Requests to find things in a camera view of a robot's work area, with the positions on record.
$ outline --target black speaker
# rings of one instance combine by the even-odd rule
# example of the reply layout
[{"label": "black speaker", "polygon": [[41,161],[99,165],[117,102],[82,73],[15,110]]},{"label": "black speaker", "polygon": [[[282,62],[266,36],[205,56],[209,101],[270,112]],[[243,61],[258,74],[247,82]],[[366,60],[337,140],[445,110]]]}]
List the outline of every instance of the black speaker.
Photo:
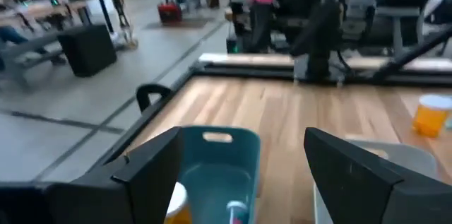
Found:
[{"label": "black speaker", "polygon": [[58,36],[58,40],[77,77],[94,76],[117,60],[105,25],[75,28]]}]

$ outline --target bottle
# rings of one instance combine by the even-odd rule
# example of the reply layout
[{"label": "bottle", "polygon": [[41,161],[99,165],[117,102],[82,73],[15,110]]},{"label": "bottle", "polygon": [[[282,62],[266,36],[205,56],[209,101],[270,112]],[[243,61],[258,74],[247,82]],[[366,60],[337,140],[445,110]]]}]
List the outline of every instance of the bottle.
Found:
[{"label": "bottle", "polygon": [[248,223],[248,207],[241,201],[230,201],[226,205],[226,209],[230,212],[229,224],[247,224]]}]

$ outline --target white cup lid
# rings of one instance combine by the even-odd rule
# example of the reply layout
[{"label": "white cup lid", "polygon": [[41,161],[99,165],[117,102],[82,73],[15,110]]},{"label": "white cup lid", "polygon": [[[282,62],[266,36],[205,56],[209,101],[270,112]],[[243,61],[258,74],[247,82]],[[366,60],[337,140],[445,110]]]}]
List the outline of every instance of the white cup lid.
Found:
[{"label": "white cup lid", "polygon": [[427,94],[419,98],[419,103],[433,110],[452,110],[452,96]]},{"label": "white cup lid", "polygon": [[176,182],[172,192],[171,201],[167,209],[167,217],[172,217],[182,210],[187,200],[187,193],[184,185]]}]

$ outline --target gray floor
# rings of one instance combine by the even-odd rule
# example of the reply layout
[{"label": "gray floor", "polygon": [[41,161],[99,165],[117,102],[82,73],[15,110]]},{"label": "gray floor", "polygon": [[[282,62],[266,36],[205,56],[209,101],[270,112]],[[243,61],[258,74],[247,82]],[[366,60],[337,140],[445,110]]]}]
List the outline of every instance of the gray floor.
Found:
[{"label": "gray floor", "polygon": [[225,52],[222,9],[197,12],[214,17],[199,29],[149,30],[159,21],[160,0],[126,2],[139,47],[122,52],[117,63],[92,78],[42,64],[27,74],[31,93],[0,82],[0,181],[77,178],[139,118],[137,86],[170,86],[203,52]]}]

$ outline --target chair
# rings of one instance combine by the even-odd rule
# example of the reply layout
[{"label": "chair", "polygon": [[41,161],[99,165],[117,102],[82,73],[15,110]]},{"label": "chair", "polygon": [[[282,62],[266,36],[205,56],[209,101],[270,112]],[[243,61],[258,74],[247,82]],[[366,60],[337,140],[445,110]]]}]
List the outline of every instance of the chair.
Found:
[{"label": "chair", "polygon": [[[422,39],[428,0],[348,0],[344,36],[355,46],[391,47],[394,54]],[[353,28],[364,21],[364,27]]]}]

